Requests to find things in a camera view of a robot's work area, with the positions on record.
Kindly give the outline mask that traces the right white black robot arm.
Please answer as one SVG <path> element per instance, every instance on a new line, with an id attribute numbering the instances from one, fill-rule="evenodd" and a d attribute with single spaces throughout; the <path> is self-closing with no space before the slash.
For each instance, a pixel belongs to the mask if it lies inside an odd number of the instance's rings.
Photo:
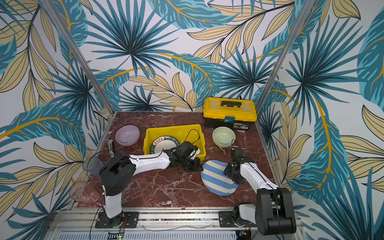
<path id="1" fill-rule="evenodd" d="M 242 203 L 233 208 L 227 217 L 230 224 L 243 227 L 254 224 L 263 236 L 287 235 L 297 231 L 291 192 L 272 183 L 252 159 L 246 158 L 242 149 L 231 149 L 232 162 L 224 175 L 235 184 L 247 181 L 257 195 L 256 204 Z"/>

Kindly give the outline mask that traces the blue cream striped plate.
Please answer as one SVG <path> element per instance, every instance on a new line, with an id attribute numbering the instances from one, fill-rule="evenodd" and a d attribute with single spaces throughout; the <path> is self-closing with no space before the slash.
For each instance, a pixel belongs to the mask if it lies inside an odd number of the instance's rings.
<path id="1" fill-rule="evenodd" d="M 224 175 L 224 170 L 227 166 L 227 163 L 210 160 L 204 163 L 203 171 L 201 172 L 202 181 L 206 188 L 219 196 L 229 196 L 238 188 L 238 185 L 233 180 Z"/>

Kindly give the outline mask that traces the yellow plastic bin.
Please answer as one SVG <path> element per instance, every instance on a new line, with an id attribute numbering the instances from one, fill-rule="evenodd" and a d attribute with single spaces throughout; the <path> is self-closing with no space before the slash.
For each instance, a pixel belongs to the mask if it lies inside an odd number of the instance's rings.
<path id="1" fill-rule="evenodd" d="M 202 132 L 202 127 L 199 124 L 194 125 L 183 125 L 173 127 L 160 127 L 160 128 L 149 128 L 146 130 L 146 137 L 144 139 L 144 154 L 152 154 L 155 148 L 152 148 L 152 143 L 161 137 L 170 136 L 178 140 L 181 144 L 184 141 L 189 141 L 193 145 L 197 146 L 200 153 L 197 155 L 201 161 L 203 161 L 207 155 L 206 153 L 206 141 Z"/>

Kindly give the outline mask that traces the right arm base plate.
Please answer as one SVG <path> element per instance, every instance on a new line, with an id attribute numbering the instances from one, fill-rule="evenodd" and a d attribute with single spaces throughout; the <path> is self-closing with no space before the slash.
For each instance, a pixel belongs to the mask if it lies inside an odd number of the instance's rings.
<path id="1" fill-rule="evenodd" d="M 257 225 L 255 213 L 238 213 L 236 211 L 220 211 L 221 228 L 245 227 L 247 224 Z"/>

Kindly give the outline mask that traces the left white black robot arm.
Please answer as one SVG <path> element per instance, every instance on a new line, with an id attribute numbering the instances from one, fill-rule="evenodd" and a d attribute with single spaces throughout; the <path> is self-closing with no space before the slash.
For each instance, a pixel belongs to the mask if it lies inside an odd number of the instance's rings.
<path id="1" fill-rule="evenodd" d="M 201 160 L 197 157 L 198 154 L 200 154 L 200 149 L 185 141 L 178 147 L 162 150 L 158 154 L 136 156 L 121 153 L 115 155 L 99 171 L 105 197 L 102 213 L 106 215 L 109 222 L 123 219 L 122 192 L 135 175 L 179 166 L 183 168 L 184 172 L 203 171 Z"/>

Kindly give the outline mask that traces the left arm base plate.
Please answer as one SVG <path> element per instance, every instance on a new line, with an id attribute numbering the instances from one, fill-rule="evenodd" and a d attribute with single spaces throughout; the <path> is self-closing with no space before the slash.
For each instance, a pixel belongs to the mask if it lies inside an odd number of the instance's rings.
<path id="1" fill-rule="evenodd" d="M 139 212 L 121 212 L 116 217 L 109 219 L 101 211 L 95 224 L 96 229 L 134 229 L 137 227 Z"/>

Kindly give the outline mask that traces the white plate dark green rim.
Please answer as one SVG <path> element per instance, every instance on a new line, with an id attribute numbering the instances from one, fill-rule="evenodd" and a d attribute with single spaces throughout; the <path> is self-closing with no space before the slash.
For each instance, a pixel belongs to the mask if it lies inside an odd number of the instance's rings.
<path id="1" fill-rule="evenodd" d="M 165 150 L 179 147 L 180 142 L 172 136 L 162 136 L 155 139 L 150 145 L 150 154 L 158 154 Z"/>

